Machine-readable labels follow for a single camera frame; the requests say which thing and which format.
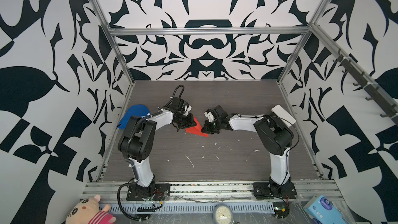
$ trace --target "plush toy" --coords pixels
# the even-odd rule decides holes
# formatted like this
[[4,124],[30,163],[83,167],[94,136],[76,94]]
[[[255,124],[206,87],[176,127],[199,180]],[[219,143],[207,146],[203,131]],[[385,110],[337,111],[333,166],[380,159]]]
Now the plush toy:
[[101,196],[96,195],[81,200],[67,216],[65,224],[107,224],[114,223],[116,218],[108,213],[111,205],[107,204],[100,211],[98,202]]

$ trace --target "gray clock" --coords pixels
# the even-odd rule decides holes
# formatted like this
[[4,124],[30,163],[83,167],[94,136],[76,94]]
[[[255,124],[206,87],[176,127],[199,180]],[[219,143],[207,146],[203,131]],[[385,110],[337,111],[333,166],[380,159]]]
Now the gray clock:
[[232,210],[225,204],[219,204],[213,211],[214,224],[233,224]]

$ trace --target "hook rack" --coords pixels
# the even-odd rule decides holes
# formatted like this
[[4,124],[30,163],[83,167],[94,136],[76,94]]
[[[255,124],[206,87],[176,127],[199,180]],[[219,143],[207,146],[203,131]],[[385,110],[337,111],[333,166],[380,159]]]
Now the hook rack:
[[398,107],[396,101],[387,93],[380,85],[374,81],[374,79],[367,74],[351,57],[343,57],[340,54],[339,57],[333,62],[340,62],[345,68],[344,74],[349,73],[357,83],[353,83],[354,86],[361,86],[370,97],[366,97],[367,101],[374,100],[385,114],[380,114],[380,117],[389,117],[398,126]]

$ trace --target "plush toy head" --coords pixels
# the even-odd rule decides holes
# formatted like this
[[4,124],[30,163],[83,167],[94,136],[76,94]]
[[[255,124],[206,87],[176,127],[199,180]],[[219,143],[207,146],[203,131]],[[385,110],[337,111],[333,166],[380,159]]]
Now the plush toy head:
[[100,211],[98,205],[100,199],[100,195],[96,195],[81,200],[69,213],[65,224],[102,224],[115,222],[116,218],[107,213],[111,208],[109,204]]

